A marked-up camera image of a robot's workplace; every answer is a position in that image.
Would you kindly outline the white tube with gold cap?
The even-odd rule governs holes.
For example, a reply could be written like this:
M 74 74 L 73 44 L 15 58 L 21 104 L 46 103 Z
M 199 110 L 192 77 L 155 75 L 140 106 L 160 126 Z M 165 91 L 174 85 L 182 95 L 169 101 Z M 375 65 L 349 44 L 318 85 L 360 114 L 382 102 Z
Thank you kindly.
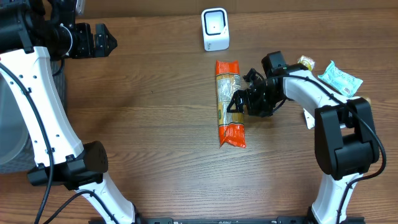
M 355 100 L 355 99 L 358 99 L 358 98 L 364 98 L 366 101 L 368 101 L 368 103 L 370 105 L 372 104 L 371 99 L 369 97 L 367 97 L 367 96 L 354 96 L 354 97 L 352 97 L 350 99 L 351 100 Z M 305 118 L 307 129 L 314 128 L 315 127 L 315 118 L 305 108 L 303 109 L 303 115 L 304 115 L 304 118 Z

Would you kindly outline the light blue wipes packet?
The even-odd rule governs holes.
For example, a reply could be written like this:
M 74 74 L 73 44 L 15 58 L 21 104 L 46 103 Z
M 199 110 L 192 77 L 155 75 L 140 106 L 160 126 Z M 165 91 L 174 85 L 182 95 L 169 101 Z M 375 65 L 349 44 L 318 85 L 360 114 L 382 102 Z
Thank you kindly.
M 362 79 L 340 70 L 332 60 L 318 78 L 348 98 L 353 97 L 363 83 Z

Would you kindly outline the green snack packet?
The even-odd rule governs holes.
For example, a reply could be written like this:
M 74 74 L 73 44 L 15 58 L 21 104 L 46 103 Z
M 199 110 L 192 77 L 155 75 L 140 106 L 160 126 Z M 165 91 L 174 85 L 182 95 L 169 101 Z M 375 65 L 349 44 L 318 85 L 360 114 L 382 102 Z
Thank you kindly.
M 307 56 L 302 55 L 298 59 L 298 63 L 301 63 L 302 65 L 306 66 L 310 71 L 312 71 L 315 67 L 315 61 Z

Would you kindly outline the orange spaghetti packet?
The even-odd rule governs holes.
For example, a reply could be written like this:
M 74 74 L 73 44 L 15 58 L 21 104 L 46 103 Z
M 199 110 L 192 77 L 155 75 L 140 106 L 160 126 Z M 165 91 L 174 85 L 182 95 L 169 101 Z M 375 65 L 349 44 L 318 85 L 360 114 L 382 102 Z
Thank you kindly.
M 233 62 L 217 60 L 215 78 L 220 146 L 228 143 L 232 146 L 245 148 L 243 114 L 227 112 L 234 92 L 241 89 L 239 62 L 237 60 Z

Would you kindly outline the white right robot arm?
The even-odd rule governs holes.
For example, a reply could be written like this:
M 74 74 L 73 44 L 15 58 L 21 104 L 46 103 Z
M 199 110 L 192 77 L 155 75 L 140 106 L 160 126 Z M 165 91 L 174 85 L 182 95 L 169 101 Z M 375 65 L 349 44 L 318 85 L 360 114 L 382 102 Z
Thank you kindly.
M 229 113 L 271 116 L 284 100 L 292 100 L 314 119 L 314 150 L 323 172 L 317 198 L 302 223 L 364 223 L 349 218 L 346 209 L 357 183 L 372 179 L 370 166 L 386 152 L 374 126 L 371 105 L 364 98 L 348 98 L 318 81 L 301 63 L 286 64 L 281 52 L 261 61 L 265 74 L 251 69 L 243 78 L 251 86 L 234 92 Z

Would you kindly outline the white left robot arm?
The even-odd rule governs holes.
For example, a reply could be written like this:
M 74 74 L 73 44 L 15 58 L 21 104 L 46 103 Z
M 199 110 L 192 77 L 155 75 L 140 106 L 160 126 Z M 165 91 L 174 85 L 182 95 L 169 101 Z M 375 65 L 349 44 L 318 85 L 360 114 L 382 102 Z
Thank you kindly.
M 33 143 L 32 185 L 63 185 L 83 196 L 103 223 L 141 223 L 134 204 L 112 181 L 99 141 L 82 143 L 62 105 L 51 68 L 67 58 L 107 57 L 118 45 L 104 24 L 76 23 L 85 2 L 52 1 L 50 19 L 41 0 L 1 2 L 1 75 L 7 81 Z

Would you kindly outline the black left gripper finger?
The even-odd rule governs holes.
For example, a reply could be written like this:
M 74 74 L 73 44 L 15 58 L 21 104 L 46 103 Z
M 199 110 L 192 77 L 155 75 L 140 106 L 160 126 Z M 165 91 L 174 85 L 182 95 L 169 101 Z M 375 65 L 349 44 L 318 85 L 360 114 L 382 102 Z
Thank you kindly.
M 108 57 L 109 54 L 118 46 L 117 42 L 95 43 L 94 58 Z
M 95 25 L 96 34 L 95 34 L 95 44 L 97 47 L 117 47 L 118 42 L 113 35 L 111 35 L 110 31 L 106 27 L 105 24 L 96 24 Z

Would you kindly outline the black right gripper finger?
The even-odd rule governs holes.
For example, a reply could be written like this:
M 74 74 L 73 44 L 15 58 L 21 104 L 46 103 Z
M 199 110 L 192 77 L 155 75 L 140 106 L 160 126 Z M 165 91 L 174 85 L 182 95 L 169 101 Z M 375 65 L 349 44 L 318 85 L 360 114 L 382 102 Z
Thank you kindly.
M 244 113 L 244 105 L 228 105 L 226 111 L 228 113 Z
M 236 108 L 242 108 L 246 103 L 247 103 L 246 90 L 237 90 L 234 92 L 228 107 L 232 108 L 233 106 L 235 106 Z

